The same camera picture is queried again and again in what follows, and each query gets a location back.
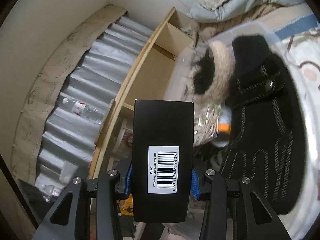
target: silver screw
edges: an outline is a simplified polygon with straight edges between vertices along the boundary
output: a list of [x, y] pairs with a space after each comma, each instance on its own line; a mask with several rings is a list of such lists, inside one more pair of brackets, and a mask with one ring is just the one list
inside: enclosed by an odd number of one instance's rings
[[251, 180], [250, 180], [249, 178], [247, 178], [247, 177], [243, 177], [243, 178], [242, 178], [242, 182], [243, 182], [244, 184], [249, 184], [249, 183], [251, 182]]
[[79, 184], [81, 182], [81, 178], [79, 177], [75, 177], [73, 180], [72, 180], [73, 184]]
[[108, 174], [109, 174], [110, 176], [116, 176], [116, 175], [118, 174], [118, 171], [112, 169], [112, 170], [108, 171]]
[[268, 80], [266, 82], [266, 85], [264, 86], [264, 89], [268, 92], [272, 89], [272, 86], [273, 86], [273, 82], [271, 80]]
[[214, 174], [216, 174], [216, 172], [212, 169], [208, 169], [205, 173], [208, 174], [209, 176], [213, 176]]

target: metal snap button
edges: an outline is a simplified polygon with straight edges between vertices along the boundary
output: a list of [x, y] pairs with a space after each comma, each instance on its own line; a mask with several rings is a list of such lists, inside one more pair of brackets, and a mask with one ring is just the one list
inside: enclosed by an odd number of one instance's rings
[[271, 80], [268, 80], [266, 82], [266, 85], [265, 85], [264, 89], [268, 92], [268, 91], [270, 91], [272, 89], [272, 87], [273, 87], [273, 82]]

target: white label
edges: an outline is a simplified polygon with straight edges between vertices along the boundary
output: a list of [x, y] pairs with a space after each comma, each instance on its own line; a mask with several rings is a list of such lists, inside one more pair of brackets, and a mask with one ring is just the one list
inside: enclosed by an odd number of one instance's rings
[[148, 193], [177, 193], [179, 146], [149, 146]]
[[83, 110], [85, 109], [85, 107], [87, 106], [87, 104], [80, 102], [80, 101], [76, 101], [75, 105], [72, 108], [72, 112], [81, 116], [83, 113]]

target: clear water bottle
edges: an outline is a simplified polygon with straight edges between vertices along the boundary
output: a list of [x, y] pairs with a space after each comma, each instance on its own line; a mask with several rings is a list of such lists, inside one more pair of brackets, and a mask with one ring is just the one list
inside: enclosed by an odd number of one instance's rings
[[60, 100], [62, 104], [59, 104], [59, 106], [62, 109], [70, 113], [77, 114], [82, 118], [85, 118], [96, 124], [102, 124], [103, 114], [99, 112], [98, 109], [93, 108], [84, 102], [77, 101], [71, 98], [61, 97]]

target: black box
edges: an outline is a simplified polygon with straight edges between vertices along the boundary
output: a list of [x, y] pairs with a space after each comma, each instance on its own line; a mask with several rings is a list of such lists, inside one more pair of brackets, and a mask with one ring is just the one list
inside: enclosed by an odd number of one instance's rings
[[135, 100], [132, 143], [134, 220], [186, 219], [191, 186], [193, 103]]

